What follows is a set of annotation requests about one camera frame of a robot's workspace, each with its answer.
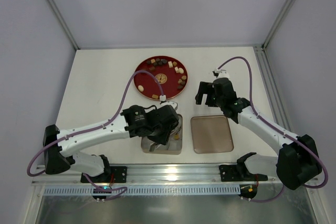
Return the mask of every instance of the food item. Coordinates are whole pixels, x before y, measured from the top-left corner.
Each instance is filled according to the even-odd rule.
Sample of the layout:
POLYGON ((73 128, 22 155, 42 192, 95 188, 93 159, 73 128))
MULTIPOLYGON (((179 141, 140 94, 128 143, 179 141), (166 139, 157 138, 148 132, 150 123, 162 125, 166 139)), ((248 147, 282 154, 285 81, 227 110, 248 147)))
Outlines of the food item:
POLYGON ((140 92, 143 92, 143 91, 144 91, 143 86, 139 85, 139 86, 138 86, 138 90, 139 90, 140 92))

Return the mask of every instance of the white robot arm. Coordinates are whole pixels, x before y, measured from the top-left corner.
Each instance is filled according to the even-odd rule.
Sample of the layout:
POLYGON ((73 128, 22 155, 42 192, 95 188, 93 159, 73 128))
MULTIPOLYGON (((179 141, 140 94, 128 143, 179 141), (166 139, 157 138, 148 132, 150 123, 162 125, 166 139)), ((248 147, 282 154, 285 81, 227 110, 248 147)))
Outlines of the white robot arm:
POLYGON ((240 166, 242 164, 244 166, 239 168, 242 178, 254 174, 278 177, 286 187, 295 190, 322 172, 318 161, 290 140, 290 138, 298 140, 318 156, 315 142, 310 136, 299 137, 272 120, 266 119, 250 101, 237 97, 225 70, 216 69, 213 73, 217 78, 214 82, 200 82, 195 97, 196 104, 201 104, 203 95, 206 94, 206 105, 219 107, 227 118, 254 132, 278 155, 278 157, 261 156, 256 153, 244 155, 237 161, 240 166))
POLYGON ((167 144, 170 132, 179 122, 175 111, 177 103, 165 101, 159 108, 151 107, 131 106, 108 125, 106 122, 109 120, 69 130, 58 130, 55 125, 46 127, 44 146, 64 137, 64 140, 45 151, 46 174, 75 170, 90 177, 109 177, 110 165, 104 155, 93 156, 81 150, 107 141, 135 136, 146 136, 155 144, 167 144))

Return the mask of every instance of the gray wall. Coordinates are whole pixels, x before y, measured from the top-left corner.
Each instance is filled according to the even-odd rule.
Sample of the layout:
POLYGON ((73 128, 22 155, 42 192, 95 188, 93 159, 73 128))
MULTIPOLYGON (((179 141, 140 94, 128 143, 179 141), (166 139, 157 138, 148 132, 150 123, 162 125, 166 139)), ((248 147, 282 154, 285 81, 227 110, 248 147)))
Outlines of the gray wall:
POLYGON ((315 140, 336 191, 336 0, 296 0, 268 48, 294 129, 315 140))
POLYGON ((261 44, 285 0, 55 0, 80 48, 261 44))
POLYGON ((0 0, 1 223, 18 223, 26 167, 56 121, 74 55, 45 0, 0 0))

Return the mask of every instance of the white workbench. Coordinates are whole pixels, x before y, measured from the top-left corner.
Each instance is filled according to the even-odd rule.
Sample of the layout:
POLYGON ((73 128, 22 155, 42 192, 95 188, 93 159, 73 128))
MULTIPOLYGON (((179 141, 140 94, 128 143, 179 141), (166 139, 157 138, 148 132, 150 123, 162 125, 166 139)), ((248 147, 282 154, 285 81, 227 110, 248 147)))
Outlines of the white workbench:
MULTIPOLYGON (((86 153, 104 154, 111 163, 118 164, 230 163, 248 152, 275 155, 275 152, 259 137, 232 120, 229 121, 234 142, 232 152, 196 154, 193 149, 190 119, 200 115, 222 114, 219 108, 195 104, 194 98, 199 82, 212 82, 215 78, 212 71, 231 57, 243 56, 250 62, 253 72, 254 103, 260 111, 272 118, 252 47, 78 50, 56 125, 60 129, 71 129, 110 118, 117 110, 125 85, 137 65, 146 58, 158 55, 178 59, 188 71, 188 83, 185 90, 173 99, 178 103, 177 112, 183 117, 181 154, 143 153, 139 137, 96 145, 86 149, 86 153)), ((234 60, 224 69, 230 74, 230 80, 237 96, 248 99, 249 80, 245 63, 242 60, 234 60)), ((159 102, 140 95, 132 83, 123 109, 134 104, 149 106, 153 103, 158 104, 159 102)))

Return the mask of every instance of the red plate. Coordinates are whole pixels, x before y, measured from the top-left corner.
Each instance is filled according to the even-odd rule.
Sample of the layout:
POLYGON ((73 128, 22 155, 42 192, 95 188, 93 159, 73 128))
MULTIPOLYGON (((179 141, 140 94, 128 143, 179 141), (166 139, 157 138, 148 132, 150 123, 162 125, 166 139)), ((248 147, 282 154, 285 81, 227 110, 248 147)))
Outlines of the red plate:
MULTIPOLYGON (((180 61, 178 61, 178 60, 176 60, 172 57, 169 57, 169 56, 154 56, 154 57, 148 58, 147 60, 144 60, 143 62, 141 62, 138 65, 138 67, 136 68, 136 71, 138 71, 138 70, 146 70, 146 71, 152 73, 158 79, 158 81, 161 83, 163 92, 166 95, 167 99, 172 99, 175 96, 177 96, 178 94, 180 94, 185 89, 185 86, 188 82, 188 73, 187 73, 184 65, 180 61), (157 58, 159 58, 160 60, 164 59, 164 60, 167 60, 167 61, 171 61, 172 63, 174 61, 176 61, 177 67, 178 68, 183 68, 184 73, 183 74, 182 73, 176 73, 175 72, 175 67, 170 68, 168 63, 163 64, 161 66, 157 65, 157 66, 155 66, 154 71, 150 71, 149 68, 152 67, 153 65, 152 64, 150 64, 150 65, 147 64, 147 61, 149 61, 151 59, 155 60, 157 58), (182 89, 177 89, 177 87, 179 86, 178 80, 181 79, 182 76, 187 76, 187 79, 185 80, 185 85, 183 86, 182 89)), ((159 89, 158 85, 154 82, 154 80, 148 74, 145 74, 145 73, 137 74, 134 77, 134 84, 135 84, 137 90, 138 90, 139 85, 143 86, 143 88, 144 88, 143 92, 140 92, 138 90, 142 95, 144 95, 147 98, 152 99, 152 100, 159 100, 159 99, 152 98, 152 95, 154 95, 154 94, 156 94, 157 96, 160 96, 160 89, 159 89)))

